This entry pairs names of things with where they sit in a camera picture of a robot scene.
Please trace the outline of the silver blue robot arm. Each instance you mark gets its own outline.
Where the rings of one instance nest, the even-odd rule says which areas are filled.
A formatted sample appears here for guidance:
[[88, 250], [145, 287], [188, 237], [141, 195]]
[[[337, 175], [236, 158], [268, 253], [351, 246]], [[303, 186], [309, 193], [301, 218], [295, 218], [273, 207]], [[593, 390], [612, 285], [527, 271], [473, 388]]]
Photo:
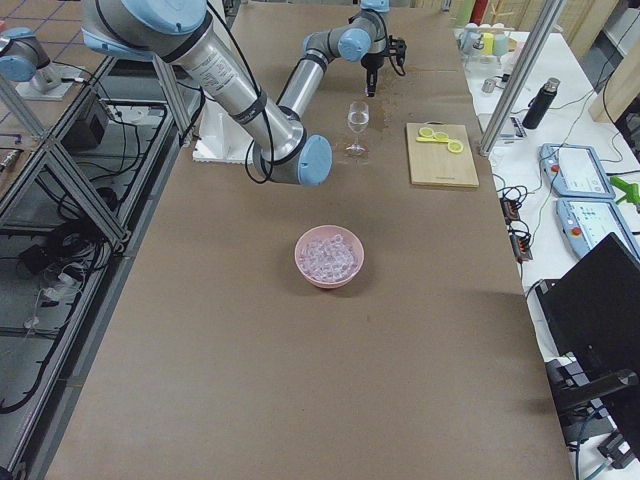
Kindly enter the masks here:
[[14, 82], [28, 82], [50, 64], [50, 58], [28, 27], [1, 33], [1, 73]]
[[361, 63], [366, 92], [374, 95], [377, 71], [391, 51], [388, 2], [364, 1], [347, 25], [306, 37], [302, 57], [272, 100], [215, 33], [204, 1], [84, 1], [81, 7], [90, 49], [134, 61], [159, 58], [195, 80], [251, 136], [247, 157], [263, 182], [316, 186], [327, 179], [331, 145], [308, 134], [301, 116], [333, 60]]

